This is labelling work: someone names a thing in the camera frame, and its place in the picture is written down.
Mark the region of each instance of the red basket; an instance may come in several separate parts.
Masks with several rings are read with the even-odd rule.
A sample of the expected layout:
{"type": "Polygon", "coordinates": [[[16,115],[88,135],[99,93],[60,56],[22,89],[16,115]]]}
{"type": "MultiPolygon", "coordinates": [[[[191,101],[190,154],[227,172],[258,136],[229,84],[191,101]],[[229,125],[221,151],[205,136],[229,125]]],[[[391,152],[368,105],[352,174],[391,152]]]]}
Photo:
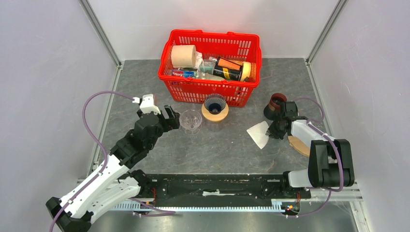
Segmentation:
{"type": "Polygon", "coordinates": [[[175,101],[203,103],[211,93],[225,97],[229,106],[244,107],[253,89],[259,84],[262,53],[259,36],[228,32],[205,33],[202,30],[173,30],[161,56],[158,77],[162,80],[175,101]],[[247,61],[252,64],[249,82],[213,81],[171,76],[171,49],[174,45],[193,44],[203,58],[221,56],[227,59],[247,61]]]}

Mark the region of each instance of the cable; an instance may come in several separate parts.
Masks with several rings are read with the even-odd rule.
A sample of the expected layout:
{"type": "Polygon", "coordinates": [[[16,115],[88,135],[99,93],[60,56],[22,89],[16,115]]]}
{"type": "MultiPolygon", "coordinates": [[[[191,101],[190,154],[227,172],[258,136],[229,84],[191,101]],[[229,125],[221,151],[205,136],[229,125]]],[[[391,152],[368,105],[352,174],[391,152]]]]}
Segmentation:
{"type": "Polygon", "coordinates": [[[157,203],[157,190],[153,187],[154,190],[151,190],[151,192],[154,193],[154,201],[152,202],[152,205],[155,206],[155,203],[157,203]]]}
{"type": "Polygon", "coordinates": [[[158,211],[158,212],[163,213],[163,214],[145,214],[145,215],[144,215],[144,214],[140,214],[141,217],[160,217],[160,216],[173,215],[173,214],[176,213],[175,211],[167,211],[167,210],[157,209],[157,208],[155,208],[155,207],[153,207],[153,206],[151,206],[151,205],[145,204],[144,202],[142,202],[142,201],[140,201],[140,200],[138,200],[138,199],[135,199],[135,198],[130,198],[130,200],[131,200],[131,201],[138,202],[138,203],[140,203],[141,205],[143,205],[143,206],[145,206],[145,207],[147,207],[147,208],[149,208],[149,209],[152,209],[152,210],[155,210],[155,211],[158,211]]]}
{"type": "MultiPolygon", "coordinates": [[[[86,103],[84,103],[83,106],[83,112],[82,112],[82,117],[83,117],[83,123],[84,126],[86,127],[87,132],[90,134],[90,136],[92,137],[92,139],[98,144],[98,146],[100,146],[102,152],[104,153],[104,163],[102,165],[102,168],[100,169],[99,173],[103,173],[105,167],[107,166],[108,163],[108,154],[107,151],[105,150],[105,148],[103,147],[102,143],[97,139],[97,137],[95,137],[95,135],[92,133],[91,129],[88,126],[87,120],[86,120],[86,108],[88,103],[95,97],[97,97],[98,95],[101,94],[106,94],[106,93],[110,93],[110,94],[117,94],[120,95],[124,98],[128,98],[130,100],[134,100],[133,97],[128,96],[126,94],[123,93],[119,93],[119,92],[115,92],[115,91],[101,91],[98,93],[93,94],[91,97],[89,97],[86,101],[86,103]]],[[[88,181],[85,185],[83,185],[80,190],[78,190],[70,199],[69,201],[73,201],[84,189],[86,189],[95,179],[97,179],[97,177],[99,177],[100,175],[96,174],[95,176],[93,176],[90,181],[88,181]]],[[[53,222],[50,225],[50,229],[48,230],[49,232],[53,232],[53,228],[54,228],[54,224],[57,222],[57,219],[60,217],[60,215],[62,214],[62,212],[68,207],[69,203],[67,202],[56,214],[56,216],[53,218],[53,222]]]]}
{"type": "Polygon", "coordinates": [[[299,213],[299,212],[297,212],[297,211],[294,211],[293,209],[289,209],[289,211],[292,211],[292,212],[294,212],[294,213],[296,213],[296,214],[299,213]]]}
{"type": "Polygon", "coordinates": [[[310,101],[314,102],[314,103],[320,108],[320,110],[321,110],[321,114],[322,114],[321,119],[319,119],[319,120],[317,120],[317,119],[309,119],[308,122],[309,122],[309,121],[317,122],[317,123],[323,122],[323,120],[324,120],[324,110],[323,110],[323,107],[322,107],[316,100],[314,100],[313,98],[302,97],[302,98],[296,98],[294,101],[298,101],[298,100],[310,100],[310,101]]]}
{"type": "Polygon", "coordinates": [[[341,192],[343,190],[343,185],[344,185],[342,159],[340,157],[339,151],[337,150],[337,147],[336,147],[335,143],[326,134],[323,134],[323,138],[325,138],[327,141],[330,142],[330,145],[332,146],[333,150],[335,151],[336,159],[337,159],[337,167],[339,169],[339,177],[340,177],[339,178],[340,183],[339,183],[339,188],[338,189],[333,189],[333,188],[325,188],[325,189],[327,189],[329,191],[333,191],[333,192],[341,192]]]}
{"type": "Polygon", "coordinates": [[[300,207],[300,192],[297,192],[297,202],[296,205],[300,207]]]}
{"type": "Polygon", "coordinates": [[[298,207],[299,212],[300,212],[300,208],[301,208],[301,206],[300,206],[300,195],[299,195],[299,202],[297,203],[297,207],[298,207]]]}
{"type": "Polygon", "coordinates": [[[326,201],[325,201],[317,210],[315,210],[315,211],[312,211],[312,212],[309,212],[309,213],[305,213],[305,214],[296,215],[296,216],[287,215],[286,217],[287,217],[287,218],[299,218],[299,217],[305,217],[305,216],[309,216],[309,215],[318,213],[318,212],[320,212],[320,211],[326,206],[326,204],[329,202],[331,195],[332,195],[332,191],[329,191],[329,195],[327,196],[326,201]]]}

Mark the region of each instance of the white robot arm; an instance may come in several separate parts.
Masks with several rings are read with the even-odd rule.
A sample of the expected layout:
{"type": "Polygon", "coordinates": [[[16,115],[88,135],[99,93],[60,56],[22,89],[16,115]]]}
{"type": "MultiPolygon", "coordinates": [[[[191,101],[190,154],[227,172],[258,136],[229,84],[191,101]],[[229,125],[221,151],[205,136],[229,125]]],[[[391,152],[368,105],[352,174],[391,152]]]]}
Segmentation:
{"type": "Polygon", "coordinates": [[[284,101],[280,103],[280,112],[269,126],[267,134],[275,139],[283,139],[285,134],[301,140],[310,148],[307,169],[285,172],[291,188],[329,188],[339,186],[340,175],[337,162],[340,160],[343,172],[343,186],[354,183],[353,161],[350,143],[345,139],[336,139],[316,128],[308,118],[300,116],[296,103],[284,101]]]}
{"type": "Polygon", "coordinates": [[[140,117],[134,129],[117,141],[108,156],[108,162],[101,164],[74,190],[59,198],[52,197],[46,207],[56,224],[64,232],[86,232],[101,215],[122,201],[138,194],[149,193],[149,178],[141,170],[129,172],[136,163],[145,158],[154,148],[157,139],[164,132],[179,128],[179,113],[166,105],[165,119],[155,105],[153,94],[142,99],[134,98],[140,104],[137,114],[140,117]],[[121,183],[106,190],[107,187],[124,174],[121,183]]]}

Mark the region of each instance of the white bracket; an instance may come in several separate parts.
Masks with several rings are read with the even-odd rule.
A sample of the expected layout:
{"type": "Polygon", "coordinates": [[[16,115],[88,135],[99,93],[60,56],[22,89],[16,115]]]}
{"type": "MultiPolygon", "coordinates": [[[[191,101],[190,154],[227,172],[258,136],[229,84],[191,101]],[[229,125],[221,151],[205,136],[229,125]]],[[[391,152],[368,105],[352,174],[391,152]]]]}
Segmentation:
{"type": "Polygon", "coordinates": [[[142,96],[140,109],[144,114],[149,114],[151,112],[154,112],[155,115],[161,114],[160,109],[155,105],[154,94],[146,94],[142,96]]]}
{"type": "Polygon", "coordinates": [[[125,199],[138,195],[141,187],[133,177],[127,177],[123,182],[117,184],[111,189],[105,191],[99,198],[91,203],[88,208],[89,212],[93,212],[91,224],[93,224],[105,212],[112,209],[118,203],[125,199]]]}
{"type": "Polygon", "coordinates": [[[292,130],[291,134],[300,139],[307,147],[310,148],[310,143],[312,140],[323,140],[327,141],[327,139],[323,138],[322,135],[318,134],[312,128],[310,128],[307,124],[306,120],[296,120],[292,122],[292,130]]]}
{"type": "MultiPolygon", "coordinates": [[[[115,156],[108,156],[108,164],[102,175],[98,176],[87,188],[85,188],[65,209],[65,212],[70,212],[72,218],[81,218],[90,207],[94,199],[100,195],[105,189],[120,176],[125,174],[129,169],[122,165],[120,166],[119,160],[115,156]]],[[[73,191],[61,198],[61,207],[63,207],[69,199],[80,190],[86,183],[90,181],[102,168],[103,164],[93,171],[79,186],[73,191]]]]}

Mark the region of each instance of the white paper napkin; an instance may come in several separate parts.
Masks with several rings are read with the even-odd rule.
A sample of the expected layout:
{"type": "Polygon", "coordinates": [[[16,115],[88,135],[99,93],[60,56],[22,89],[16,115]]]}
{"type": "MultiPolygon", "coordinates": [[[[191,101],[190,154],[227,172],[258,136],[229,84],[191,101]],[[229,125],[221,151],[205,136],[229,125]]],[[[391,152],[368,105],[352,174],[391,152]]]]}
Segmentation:
{"type": "Polygon", "coordinates": [[[264,148],[269,141],[269,136],[266,135],[268,128],[268,123],[263,121],[246,130],[260,149],[264,148]]]}

